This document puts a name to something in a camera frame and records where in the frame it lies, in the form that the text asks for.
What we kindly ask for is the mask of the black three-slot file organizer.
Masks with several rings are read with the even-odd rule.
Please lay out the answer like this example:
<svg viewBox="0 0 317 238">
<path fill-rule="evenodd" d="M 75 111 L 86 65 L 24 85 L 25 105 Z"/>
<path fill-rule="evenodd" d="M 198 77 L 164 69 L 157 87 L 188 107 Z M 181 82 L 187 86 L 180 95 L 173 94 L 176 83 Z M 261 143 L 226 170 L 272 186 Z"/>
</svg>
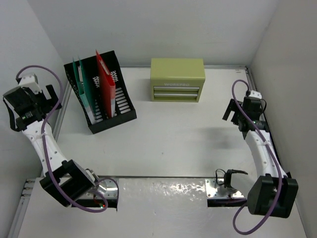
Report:
<svg viewBox="0 0 317 238">
<path fill-rule="evenodd" d="M 83 60 L 78 60 L 73 63 L 68 63 L 64 65 L 65 73 L 70 83 L 76 97 L 77 101 L 80 103 L 81 108 L 85 114 L 85 120 L 87 122 L 88 128 L 93 134 L 99 133 L 101 131 L 107 130 L 109 128 L 118 126 L 120 124 L 126 123 L 128 121 L 137 118 L 136 110 L 130 100 L 128 95 L 126 85 L 122 76 L 121 68 L 114 51 L 102 53 L 101 57 L 106 61 L 107 67 L 110 69 L 110 75 L 113 78 L 116 86 L 115 92 L 115 114 L 114 117 L 109 119 L 106 115 L 106 111 L 102 106 L 102 96 L 100 91 L 100 80 L 98 77 L 97 70 L 97 60 L 96 57 L 89 57 Z M 76 66 L 83 66 L 85 72 L 85 78 L 89 81 L 93 99 L 95 100 L 95 109 L 93 112 L 96 123 L 92 124 L 89 116 L 87 114 L 86 107 L 89 105 L 87 100 L 84 100 L 81 96 L 84 90 L 84 83 L 81 83 L 81 89 L 79 89 L 78 84 L 79 74 L 75 72 Z"/>
</svg>

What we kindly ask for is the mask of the green metal drawer toolbox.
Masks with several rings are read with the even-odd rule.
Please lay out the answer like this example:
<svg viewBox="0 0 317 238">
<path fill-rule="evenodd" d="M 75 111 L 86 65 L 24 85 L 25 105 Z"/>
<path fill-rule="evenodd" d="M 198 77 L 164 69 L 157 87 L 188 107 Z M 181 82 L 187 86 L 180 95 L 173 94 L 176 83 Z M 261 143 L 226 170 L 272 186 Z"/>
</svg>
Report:
<svg viewBox="0 0 317 238">
<path fill-rule="evenodd" d="M 198 102 L 206 80 L 203 59 L 152 58 L 153 102 Z"/>
</svg>

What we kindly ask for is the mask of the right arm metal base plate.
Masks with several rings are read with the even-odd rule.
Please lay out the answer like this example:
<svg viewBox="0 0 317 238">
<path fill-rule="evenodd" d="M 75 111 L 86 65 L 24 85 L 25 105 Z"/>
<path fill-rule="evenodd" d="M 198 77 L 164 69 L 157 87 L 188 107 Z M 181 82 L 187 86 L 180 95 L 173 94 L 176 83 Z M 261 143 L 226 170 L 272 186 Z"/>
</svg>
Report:
<svg viewBox="0 0 317 238">
<path fill-rule="evenodd" d="M 223 178 L 206 178 L 205 189 L 208 199 L 244 199 L 243 194 L 233 188 L 225 188 Z"/>
</svg>

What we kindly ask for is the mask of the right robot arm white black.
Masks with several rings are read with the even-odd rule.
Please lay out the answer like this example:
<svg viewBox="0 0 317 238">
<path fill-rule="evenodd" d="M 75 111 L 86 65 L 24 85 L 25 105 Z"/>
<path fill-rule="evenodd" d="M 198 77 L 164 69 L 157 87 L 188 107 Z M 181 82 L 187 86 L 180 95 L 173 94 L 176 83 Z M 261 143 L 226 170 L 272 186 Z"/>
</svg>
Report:
<svg viewBox="0 0 317 238">
<path fill-rule="evenodd" d="M 274 162 L 276 154 L 270 130 L 268 124 L 260 119 L 264 112 L 262 100 L 250 96 L 244 97 L 242 102 L 231 99 L 223 120 L 227 120 L 231 112 L 234 113 L 231 122 L 238 126 L 250 148 L 258 178 L 252 179 L 245 171 L 230 169 L 224 175 L 223 186 L 240 191 L 246 197 L 252 215 L 264 216 L 278 195 L 271 216 L 288 218 L 297 195 L 298 183 L 287 176 L 279 163 Z"/>
</svg>

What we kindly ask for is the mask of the red folder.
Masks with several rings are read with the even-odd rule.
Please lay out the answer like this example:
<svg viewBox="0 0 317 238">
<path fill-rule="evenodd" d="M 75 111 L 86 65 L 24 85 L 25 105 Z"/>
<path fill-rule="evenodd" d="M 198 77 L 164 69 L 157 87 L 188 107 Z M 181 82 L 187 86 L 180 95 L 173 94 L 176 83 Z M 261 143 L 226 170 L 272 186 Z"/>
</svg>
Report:
<svg viewBox="0 0 317 238">
<path fill-rule="evenodd" d="M 103 107 L 107 117 L 112 118 L 115 114 L 115 82 L 98 51 L 96 51 L 96 59 Z"/>
</svg>

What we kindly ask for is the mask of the green notebook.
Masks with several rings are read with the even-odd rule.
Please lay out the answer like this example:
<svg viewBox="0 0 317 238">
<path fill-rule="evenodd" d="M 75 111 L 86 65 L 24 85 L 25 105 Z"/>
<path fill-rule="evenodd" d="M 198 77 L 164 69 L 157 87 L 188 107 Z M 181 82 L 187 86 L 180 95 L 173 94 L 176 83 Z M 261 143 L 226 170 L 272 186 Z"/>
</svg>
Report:
<svg viewBox="0 0 317 238">
<path fill-rule="evenodd" d="M 95 124 L 97 122 L 96 103 L 93 97 L 92 85 L 86 76 L 84 65 L 80 58 L 78 58 L 78 62 L 79 64 L 77 65 L 74 59 L 72 61 L 77 89 L 90 123 Z"/>
</svg>

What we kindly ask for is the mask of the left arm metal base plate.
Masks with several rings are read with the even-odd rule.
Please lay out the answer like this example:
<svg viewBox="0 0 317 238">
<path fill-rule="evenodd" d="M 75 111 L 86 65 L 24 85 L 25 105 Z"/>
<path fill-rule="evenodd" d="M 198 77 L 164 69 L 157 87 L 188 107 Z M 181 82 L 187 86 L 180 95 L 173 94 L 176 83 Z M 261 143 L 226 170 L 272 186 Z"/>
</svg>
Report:
<svg viewBox="0 0 317 238">
<path fill-rule="evenodd" d="M 93 199 L 93 196 L 96 195 L 96 191 L 106 199 L 117 199 L 118 185 L 118 179 L 106 178 L 98 185 L 97 188 L 93 188 L 93 190 L 86 192 L 84 195 L 80 197 L 80 199 Z"/>
</svg>

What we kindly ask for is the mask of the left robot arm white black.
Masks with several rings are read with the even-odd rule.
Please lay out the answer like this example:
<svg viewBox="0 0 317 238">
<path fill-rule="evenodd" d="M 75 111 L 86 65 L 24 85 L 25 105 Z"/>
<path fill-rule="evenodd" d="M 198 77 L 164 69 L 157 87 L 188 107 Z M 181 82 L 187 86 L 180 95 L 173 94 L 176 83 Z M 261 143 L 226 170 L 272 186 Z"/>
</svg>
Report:
<svg viewBox="0 0 317 238">
<path fill-rule="evenodd" d="M 87 170 L 66 159 L 53 137 L 51 126 L 45 122 L 52 109 L 61 108 L 53 86 L 48 85 L 47 90 L 50 99 L 43 92 L 34 93 L 27 87 L 18 86 L 6 92 L 3 101 L 9 112 L 11 129 L 22 132 L 40 158 L 44 174 L 40 181 L 42 188 L 67 207 L 71 203 L 66 195 L 76 201 L 96 184 Z"/>
</svg>

